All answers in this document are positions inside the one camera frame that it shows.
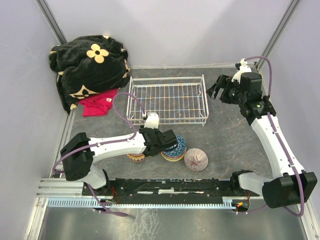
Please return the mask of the white wire dish rack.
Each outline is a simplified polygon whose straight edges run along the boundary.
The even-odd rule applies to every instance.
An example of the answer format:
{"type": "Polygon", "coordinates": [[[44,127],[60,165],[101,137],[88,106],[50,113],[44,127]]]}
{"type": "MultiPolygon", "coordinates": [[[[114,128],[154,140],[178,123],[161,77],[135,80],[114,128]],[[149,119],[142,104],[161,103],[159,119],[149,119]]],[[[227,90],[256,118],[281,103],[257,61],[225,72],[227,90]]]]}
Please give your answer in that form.
{"type": "Polygon", "coordinates": [[[156,113],[161,125],[199,124],[209,117],[205,77],[177,76],[131,78],[130,94],[146,114],[156,113]]]}

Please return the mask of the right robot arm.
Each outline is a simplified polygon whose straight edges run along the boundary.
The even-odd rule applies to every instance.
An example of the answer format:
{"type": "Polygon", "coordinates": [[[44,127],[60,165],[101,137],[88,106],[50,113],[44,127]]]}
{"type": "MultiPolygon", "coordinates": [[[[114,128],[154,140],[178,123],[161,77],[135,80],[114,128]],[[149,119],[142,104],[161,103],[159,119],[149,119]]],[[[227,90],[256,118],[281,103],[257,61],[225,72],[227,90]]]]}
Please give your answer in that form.
{"type": "Polygon", "coordinates": [[[262,92],[262,76],[256,72],[233,77],[221,74],[206,93],[212,99],[239,107],[271,166],[271,178],[252,171],[237,172],[236,179],[229,183],[231,193],[240,196],[248,190],[262,196],[271,209],[300,205],[303,210],[318,179],[314,172],[304,169],[290,149],[270,97],[262,92]]]}

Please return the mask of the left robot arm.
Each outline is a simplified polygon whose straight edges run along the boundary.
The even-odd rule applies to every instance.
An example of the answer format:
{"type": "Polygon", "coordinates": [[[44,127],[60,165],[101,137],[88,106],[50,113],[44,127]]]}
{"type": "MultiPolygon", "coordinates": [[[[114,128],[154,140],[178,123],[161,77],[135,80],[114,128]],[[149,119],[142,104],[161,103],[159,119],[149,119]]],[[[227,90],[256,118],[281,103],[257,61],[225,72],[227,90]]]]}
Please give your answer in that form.
{"type": "Polygon", "coordinates": [[[67,181],[81,180],[99,195],[106,195],[111,189],[107,172],[94,163],[127,154],[153,157],[177,144],[172,130],[161,132],[157,128],[144,127],[128,135],[108,138],[89,138],[81,132],[64,146],[60,154],[67,181]]]}

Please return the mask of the red patterned bowl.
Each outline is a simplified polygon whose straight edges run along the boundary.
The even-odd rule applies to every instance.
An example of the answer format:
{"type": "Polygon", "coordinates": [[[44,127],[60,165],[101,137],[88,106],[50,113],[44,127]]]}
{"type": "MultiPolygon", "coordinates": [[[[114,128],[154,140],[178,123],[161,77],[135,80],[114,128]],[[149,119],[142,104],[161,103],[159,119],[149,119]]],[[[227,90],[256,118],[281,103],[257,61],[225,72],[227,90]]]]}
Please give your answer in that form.
{"type": "Polygon", "coordinates": [[[127,157],[128,156],[130,156],[131,158],[142,158],[142,157],[145,157],[145,155],[142,154],[142,153],[139,153],[139,154],[131,153],[131,154],[127,154],[127,157]]]}

